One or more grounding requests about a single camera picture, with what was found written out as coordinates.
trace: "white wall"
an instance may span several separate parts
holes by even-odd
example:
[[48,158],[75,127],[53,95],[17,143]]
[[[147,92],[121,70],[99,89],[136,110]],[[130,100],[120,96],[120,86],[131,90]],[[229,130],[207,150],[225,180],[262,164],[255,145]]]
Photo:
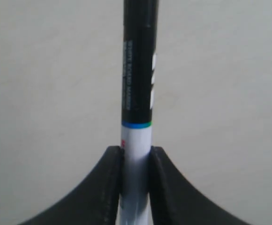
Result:
[[[0,0],[0,225],[119,144],[122,1]],[[154,144],[209,198],[272,225],[272,0],[160,3]]]

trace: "blue stripe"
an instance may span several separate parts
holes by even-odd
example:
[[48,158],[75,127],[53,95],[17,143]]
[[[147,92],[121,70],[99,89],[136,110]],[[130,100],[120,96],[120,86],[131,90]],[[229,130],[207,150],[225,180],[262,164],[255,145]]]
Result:
[[132,129],[142,129],[142,128],[147,128],[151,126],[151,122],[148,123],[128,123],[125,121],[122,121],[122,126],[126,128],[132,128]]

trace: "background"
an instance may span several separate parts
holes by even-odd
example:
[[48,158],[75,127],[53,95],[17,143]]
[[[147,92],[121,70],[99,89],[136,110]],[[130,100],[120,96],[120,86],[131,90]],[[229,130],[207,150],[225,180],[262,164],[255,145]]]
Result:
[[[120,141],[123,1],[0,0],[0,225],[54,204]],[[160,2],[154,145],[272,225],[272,0]]]

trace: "curved black edge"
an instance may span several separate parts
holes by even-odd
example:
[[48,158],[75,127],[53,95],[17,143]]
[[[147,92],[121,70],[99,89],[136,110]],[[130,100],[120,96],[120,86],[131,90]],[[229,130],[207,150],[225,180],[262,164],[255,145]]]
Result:
[[149,194],[154,225],[248,225],[200,193],[161,147],[150,151]]
[[123,153],[110,146],[91,173],[67,196],[22,225],[114,225]]

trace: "marker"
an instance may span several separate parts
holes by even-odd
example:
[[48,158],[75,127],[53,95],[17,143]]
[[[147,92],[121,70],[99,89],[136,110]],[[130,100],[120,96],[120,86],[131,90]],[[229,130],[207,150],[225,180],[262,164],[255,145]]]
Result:
[[152,140],[158,0],[124,1],[120,224],[148,224],[147,163]]

